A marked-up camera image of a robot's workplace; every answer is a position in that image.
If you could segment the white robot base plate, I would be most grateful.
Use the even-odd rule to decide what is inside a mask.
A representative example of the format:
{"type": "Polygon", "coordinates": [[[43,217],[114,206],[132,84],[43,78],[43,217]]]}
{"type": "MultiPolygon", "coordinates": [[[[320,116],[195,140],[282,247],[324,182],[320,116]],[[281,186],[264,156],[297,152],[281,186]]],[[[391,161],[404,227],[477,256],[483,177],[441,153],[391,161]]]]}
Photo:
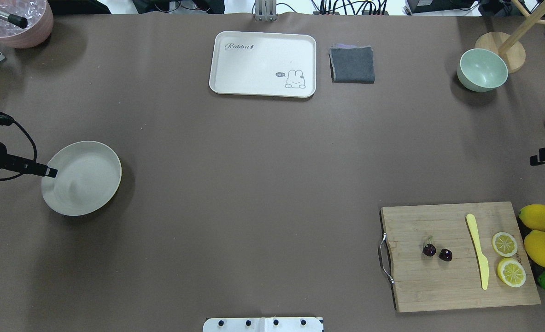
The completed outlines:
{"type": "Polygon", "coordinates": [[[323,332],[318,317],[243,317],[205,320],[203,332],[323,332]]]}

